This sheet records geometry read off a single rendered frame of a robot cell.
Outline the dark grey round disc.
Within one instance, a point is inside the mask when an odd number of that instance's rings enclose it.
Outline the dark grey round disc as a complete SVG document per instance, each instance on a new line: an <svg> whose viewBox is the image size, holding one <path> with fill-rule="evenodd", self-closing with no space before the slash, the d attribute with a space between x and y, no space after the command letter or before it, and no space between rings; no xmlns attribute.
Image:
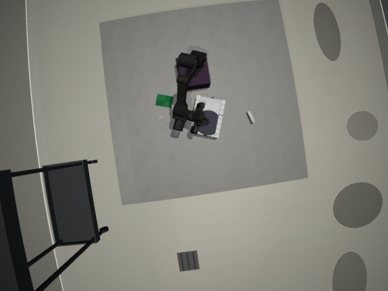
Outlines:
<svg viewBox="0 0 388 291"><path fill-rule="evenodd" d="M199 128L199 132L203 135L213 135L216 132L216 125L218 122L218 114L212 110L205 110L204 116L210 120L209 124L201 124L197 127Z"/></svg>

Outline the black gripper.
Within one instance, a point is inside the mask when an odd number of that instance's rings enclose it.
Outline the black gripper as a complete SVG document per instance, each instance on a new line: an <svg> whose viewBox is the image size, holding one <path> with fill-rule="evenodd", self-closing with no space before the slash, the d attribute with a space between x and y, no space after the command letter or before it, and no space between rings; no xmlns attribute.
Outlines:
<svg viewBox="0 0 388 291"><path fill-rule="evenodd" d="M203 109L204 106L205 106L204 102L199 102L199 103L197 103L196 109L197 109L197 107ZM190 116L192 116L191 110L189 110L189 115L188 115L188 119L187 120L192 121L190 119ZM203 120L208 121L208 119L205 116L203 117ZM192 121L192 122L194 122L194 121ZM194 122L194 126L191 126L190 132L193 133L193 134L197 134L198 130L199 130L199 128L197 126L201 125L201 124L209 124L209 123L205 122L205 121L196 121L196 122Z"/></svg>

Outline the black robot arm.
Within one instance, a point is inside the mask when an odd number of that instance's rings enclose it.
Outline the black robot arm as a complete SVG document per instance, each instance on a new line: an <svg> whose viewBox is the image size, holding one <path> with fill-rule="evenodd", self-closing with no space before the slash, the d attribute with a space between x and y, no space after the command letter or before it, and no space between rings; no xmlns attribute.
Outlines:
<svg viewBox="0 0 388 291"><path fill-rule="evenodd" d="M192 50L190 54L181 53L178 57L177 61L177 101L173 107L173 119L175 119L173 129L179 130L182 132L184 128L184 123L188 119L189 110L188 104L186 103L186 95L187 95L187 85L189 83L189 79L195 74L197 68L201 68L205 66L205 61L207 60L206 53L199 52L196 50ZM193 69L193 71L188 76L183 76L179 74L178 67L187 67ZM194 122L203 121L204 113L203 109L197 107L196 111L191 111L192 116L190 119Z"/></svg>

